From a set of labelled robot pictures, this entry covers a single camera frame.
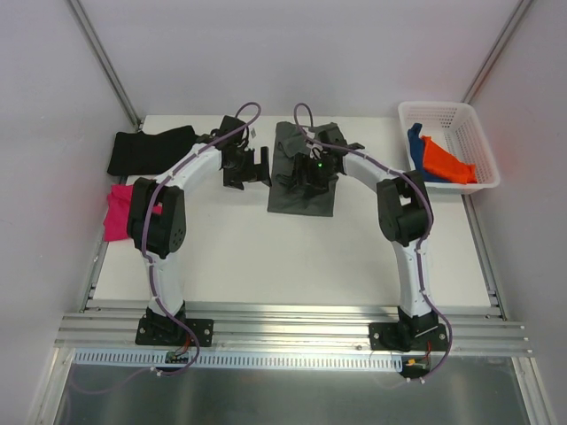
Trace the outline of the grey t shirt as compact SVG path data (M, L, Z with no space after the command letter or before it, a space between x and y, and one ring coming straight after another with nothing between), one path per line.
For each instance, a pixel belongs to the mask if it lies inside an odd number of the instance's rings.
M296 154L308 154L310 149L296 126L289 121L276 123L274 153L272 155L272 186L268 195L268 212L313 217L332 217L335 204L336 181L329 191L310 198L302 188L288 189L282 177L291 176Z

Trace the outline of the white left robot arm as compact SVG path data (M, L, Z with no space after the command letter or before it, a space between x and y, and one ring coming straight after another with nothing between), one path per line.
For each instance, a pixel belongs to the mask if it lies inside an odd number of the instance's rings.
M268 147L250 147L249 137L248 123L226 116L219 128L200 136L168 170L135 181L127 233L144 259L151 293L136 344L210 345L212 321L186 316L177 258L187 235L185 198L217 172L222 173L223 185L233 189L244 189L248 182L270 185Z

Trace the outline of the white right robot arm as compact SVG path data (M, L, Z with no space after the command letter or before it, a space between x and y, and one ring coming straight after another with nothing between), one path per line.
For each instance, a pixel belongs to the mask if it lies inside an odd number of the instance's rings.
M276 125L273 186L268 211L330 217L340 175L351 177L377 196L377 222L392 243L400 282L395 322L369 324L374 350L445 351L447 328L429 293L424 252L432 210L422 176L378 164L359 143L348 143L334 123L301 129Z

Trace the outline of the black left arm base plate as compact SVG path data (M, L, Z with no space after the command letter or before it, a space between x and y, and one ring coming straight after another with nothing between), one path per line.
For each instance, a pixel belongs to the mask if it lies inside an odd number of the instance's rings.
M135 344L141 346L181 346L195 340L201 347L210 347L213 342L214 321L212 319L195 319L178 317L179 321L191 330L191 336L184 328L162 315L145 314L138 322Z

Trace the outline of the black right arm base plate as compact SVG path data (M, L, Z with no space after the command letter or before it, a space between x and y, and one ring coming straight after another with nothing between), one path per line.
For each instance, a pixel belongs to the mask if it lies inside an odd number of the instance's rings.
M381 321L371 322L368 329L372 351L444 352L448 349L447 331L442 324L415 330L403 321Z

